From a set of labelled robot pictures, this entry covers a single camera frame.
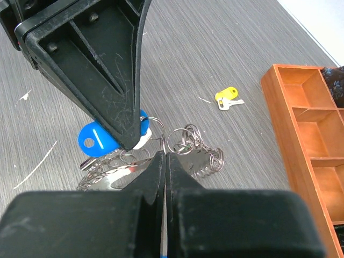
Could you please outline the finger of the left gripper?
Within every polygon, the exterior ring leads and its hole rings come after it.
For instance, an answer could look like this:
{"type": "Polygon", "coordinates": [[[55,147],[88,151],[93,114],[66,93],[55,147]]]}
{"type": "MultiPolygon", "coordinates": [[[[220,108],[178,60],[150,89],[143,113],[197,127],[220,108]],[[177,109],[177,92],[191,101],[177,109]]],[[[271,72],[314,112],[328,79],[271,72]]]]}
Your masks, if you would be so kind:
{"type": "Polygon", "coordinates": [[[140,139],[141,45],[150,1],[15,1],[34,69],[126,150],[140,139]]]}

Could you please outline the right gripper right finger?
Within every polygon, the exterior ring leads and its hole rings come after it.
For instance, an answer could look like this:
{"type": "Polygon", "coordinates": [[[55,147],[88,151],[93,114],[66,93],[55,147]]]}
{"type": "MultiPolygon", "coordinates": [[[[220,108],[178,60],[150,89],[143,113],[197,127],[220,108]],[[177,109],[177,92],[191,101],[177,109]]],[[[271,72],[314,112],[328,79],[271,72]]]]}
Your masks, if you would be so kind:
{"type": "Polygon", "coordinates": [[[285,190],[206,189],[166,156],[168,257],[325,257],[306,203],[285,190]]]}

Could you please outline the blue tag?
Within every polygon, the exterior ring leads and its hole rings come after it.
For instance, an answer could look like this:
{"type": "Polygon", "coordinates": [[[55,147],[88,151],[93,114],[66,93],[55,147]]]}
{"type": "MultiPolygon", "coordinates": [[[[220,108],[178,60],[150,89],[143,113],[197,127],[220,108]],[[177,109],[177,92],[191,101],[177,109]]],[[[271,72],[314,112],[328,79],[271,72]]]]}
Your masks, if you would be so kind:
{"type": "MultiPolygon", "coordinates": [[[[142,148],[152,136],[148,114],[140,110],[140,140],[133,150],[142,148]]],[[[91,157],[102,157],[121,148],[120,144],[94,121],[85,125],[79,135],[78,144],[83,153],[91,157]]]]}

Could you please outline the metal disc keyring holder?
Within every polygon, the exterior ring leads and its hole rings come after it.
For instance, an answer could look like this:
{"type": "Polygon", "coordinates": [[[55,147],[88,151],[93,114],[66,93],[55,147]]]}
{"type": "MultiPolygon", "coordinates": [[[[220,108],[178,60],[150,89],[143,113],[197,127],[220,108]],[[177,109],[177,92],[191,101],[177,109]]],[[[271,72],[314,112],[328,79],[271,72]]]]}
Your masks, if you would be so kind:
{"type": "MultiPolygon", "coordinates": [[[[90,156],[80,164],[86,172],[78,183],[77,191],[119,191],[148,168],[153,155],[144,148],[152,140],[152,131],[147,129],[137,146],[130,152],[116,148],[106,154],[90,156]]],[[[194,124],[187,124],[164,133],[157,138],[161,150],[175,153],[182,167],[192,178],[210,176],[222,170],[224,152],[205,144],[200,130],[194,124]]]]}

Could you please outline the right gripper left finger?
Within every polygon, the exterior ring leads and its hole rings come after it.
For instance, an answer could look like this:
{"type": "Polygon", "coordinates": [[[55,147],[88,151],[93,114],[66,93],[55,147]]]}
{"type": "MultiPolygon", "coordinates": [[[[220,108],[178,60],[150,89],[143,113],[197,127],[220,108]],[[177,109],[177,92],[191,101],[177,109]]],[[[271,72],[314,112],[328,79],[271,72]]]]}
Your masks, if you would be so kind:
{"type": "Polygon", "coordinates": [[[159,257],[166,156],[120,191],[31,191],[1,218],[1,257],[159,257]]]}

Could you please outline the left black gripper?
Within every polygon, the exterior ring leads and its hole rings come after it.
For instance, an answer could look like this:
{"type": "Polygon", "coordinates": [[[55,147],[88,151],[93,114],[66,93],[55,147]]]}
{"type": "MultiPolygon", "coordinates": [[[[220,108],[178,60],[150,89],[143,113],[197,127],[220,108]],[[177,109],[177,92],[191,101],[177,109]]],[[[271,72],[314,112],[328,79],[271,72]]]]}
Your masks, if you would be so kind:
{"type": "Polygon", "coordinates": [[[1,25],[14,47],[21,51],[33,69],[42,66],[36,56],[31,55],[25,40],[34,31],[44,32],[47,39],[57,39],[62,34],[66,21],[63,13],[71,10],[76,1],[1,1],[1,25]]]}

